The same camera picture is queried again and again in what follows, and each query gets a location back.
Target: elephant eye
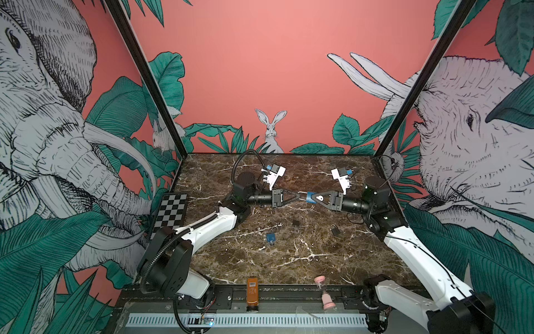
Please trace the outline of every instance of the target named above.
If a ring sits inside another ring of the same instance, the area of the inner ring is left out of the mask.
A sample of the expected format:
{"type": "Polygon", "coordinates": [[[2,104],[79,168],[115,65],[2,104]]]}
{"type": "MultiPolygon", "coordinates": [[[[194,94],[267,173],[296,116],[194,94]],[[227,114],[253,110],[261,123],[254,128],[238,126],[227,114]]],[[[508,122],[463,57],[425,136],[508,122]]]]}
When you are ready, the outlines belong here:
{"type": "Polygon", "coordinates": [[[473,131],[473,114],[469,114],[469,116],[466,119],[467,125],[469,125],[469,129],[473,131]]]}
{"type": "Polygon", "coordinates": [[[15,51],[19,53],[20,41],[18,38],[15,37],[15,35],[13,35],[13,31],[9,30],[8,28],[5,30],[5,35],[7,36],[7,39],[9,40],[15,51]]]}

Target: black frame pole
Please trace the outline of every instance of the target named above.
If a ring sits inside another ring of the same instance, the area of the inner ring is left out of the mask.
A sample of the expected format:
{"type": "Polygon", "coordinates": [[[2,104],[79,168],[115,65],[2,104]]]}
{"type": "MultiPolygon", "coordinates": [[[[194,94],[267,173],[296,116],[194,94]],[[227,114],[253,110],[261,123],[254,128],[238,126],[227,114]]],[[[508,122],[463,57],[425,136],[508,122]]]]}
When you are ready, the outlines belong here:
{"type": "Polygon", "coordinates": [[[386,151],[386,148],[393,140],[393,137],[395,137],[395,134],[401,127],[402,122],[404,121],[406,116],[408,116],[408,112],[410,112],[413,105],[415,104],[415,101],[419,97],[419,94],[421,94],[421,92],[423,91],[423,88],[432,76],[434,70],[439,64],[439,61],[449,48],[449,45],[451,45],[452,40],[456,36],[456,33],[460,30],[467,15],[471,11],[471,8],[473,8],[473,6],[475,5],[475,2],[476,0],[461,0],[461,2],[458,4],[458,8],[452,14],[451,20],[444,28],[443,33],[441,34],[439,40],[436,43],[436,46],[434,47],[432,53],[428,57],[427,62],[421,70],[421,74],[419,74],[419,77],[415,81],[412,89],[410,90],[410,93],[404,100],[402,107],[399,109],[397,116],[389,127],[386,136],[384,137],[382,143],[380,143],[380,146],[376,150],[374,155],[375,157],[381,156],[386,151]]]}
{"type": "Polygon", "coordinates": [[[145,56],[143,54],[141,46],[139,46],[139,43],[137,43],[135,34],[130,26],[130,22],[128,21],[129,19],[124,14],[124,11],[122,10],[121,4],[119,2],[119,0],[106,0],[106,5],[109,9],[109,12],[111,13],[111,16],[113,17],[113,20],[115,21],[115,24],[117,25],[117,28],[119,29],[122,35],[122,38],[124,39],[126,46],[128,47],[128,50],[130,51],[133,61],[135,62],[137,69],[141,74],[141,78],[146,84],[148,92],[150,93],[152,99],[154,100],[154,103],[156,104],[156,108],[158,109],[161,117],[163,118],[163,121],[165,122],[165,125],[167,126],[167,130],[169,130],[170,132],[170,136],[176,144],[178,153],[180,153],[180,156],[182,157],[181,161],[183,161],[185,157],[187,157],[187,151],[185,150],[184,143],[180,139],[178,131],[176,131],[174,120],[172,120],[169,114],[167,104],[161,96],[161,91],[158,87],[158,84],[156,83],[156,80],[154,79],[154,76],[152,75],[150,66],[145,60],[145,56]]]}

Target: rabbit ear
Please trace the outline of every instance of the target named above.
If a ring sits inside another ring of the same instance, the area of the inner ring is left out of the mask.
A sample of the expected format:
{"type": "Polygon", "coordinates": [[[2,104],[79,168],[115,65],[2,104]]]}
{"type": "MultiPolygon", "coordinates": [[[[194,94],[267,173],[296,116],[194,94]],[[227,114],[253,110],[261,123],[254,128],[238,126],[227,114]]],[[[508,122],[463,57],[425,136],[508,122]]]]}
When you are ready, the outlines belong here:
{"type": "Polygon", "coordinates": [[[269,117],[267,117],[263,111],[256,109],[256,114],[258,114],[261,123],[269,125],[269,117]]]}
{"type": "Polygon", "coordinates": [[[276,116],[275,116],[274,119],[272,120],[272,123],[273,123],[273,124],[278,123],[278,122],[281,121],[282,118],[284,118],[286,115],[287,115],[287,111],[285,111],[285,110],[282,110],[282,111],[278,112],[278,114],[276,114],[276,116]]]}

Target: elephant ear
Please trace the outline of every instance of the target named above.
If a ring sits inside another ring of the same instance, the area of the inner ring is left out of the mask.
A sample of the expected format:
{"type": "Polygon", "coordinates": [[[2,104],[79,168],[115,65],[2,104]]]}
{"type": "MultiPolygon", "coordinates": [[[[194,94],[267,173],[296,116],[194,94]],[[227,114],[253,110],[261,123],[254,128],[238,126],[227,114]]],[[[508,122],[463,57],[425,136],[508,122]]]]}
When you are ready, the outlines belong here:
{"type": "Polygon", "coordinates": [[[3,0],[0,9],[10,13],[30,37],[63,97],[81,111],[91,91],[97,58],[87,23],[72,0],[3,0]]]}

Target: brown marble surface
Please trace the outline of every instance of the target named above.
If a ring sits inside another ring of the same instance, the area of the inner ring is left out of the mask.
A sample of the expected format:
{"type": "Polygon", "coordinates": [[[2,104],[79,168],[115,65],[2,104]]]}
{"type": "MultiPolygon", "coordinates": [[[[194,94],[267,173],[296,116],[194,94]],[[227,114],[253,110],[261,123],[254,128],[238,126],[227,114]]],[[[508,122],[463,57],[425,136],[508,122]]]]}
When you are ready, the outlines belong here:
{"type": "MultiPolygon", "coordinates": [[[[273,162],[287,168],[275,188],[291,191],[323,192],[341,190],[330,170],[362,166],[367,157],[262,156],[266,165],[273,162]]],[[[218,200],[231,190],[231,166],[237,159],[230,154],[190,154],[182,168],[175,191],[188,191],[190,201],[186,223],[192,223],[214,211],[218,200]]],[[[237,169],[255,175],[260,165],[254,156],[246,156],[237,169]]],[[[363,179],[374,175],[371,163],[355,176],[359,197],[363,179]]],[[[361,216],[351,216],[361,223],[361,216]]],[[[296,201],[286,207],[254,207],[245,222],[221,234],[193,256],[191,268],[211,277],[215,283],[244,284],[248,276],[258,276],[263,284],[314,284],[319,275],[328,284],[362,284],[363,280],[384,273],[401,285],[420,285],[406,264],[364,225],[352,224],[347,215],[330,212],[318,204],[296,201]],[[300,221],[295,230],[293,220],[300,221]],[[334,237],[331,225],[341,234],[334,237]],[[266,233],[274,232],[270,246],[266,233]]]]}

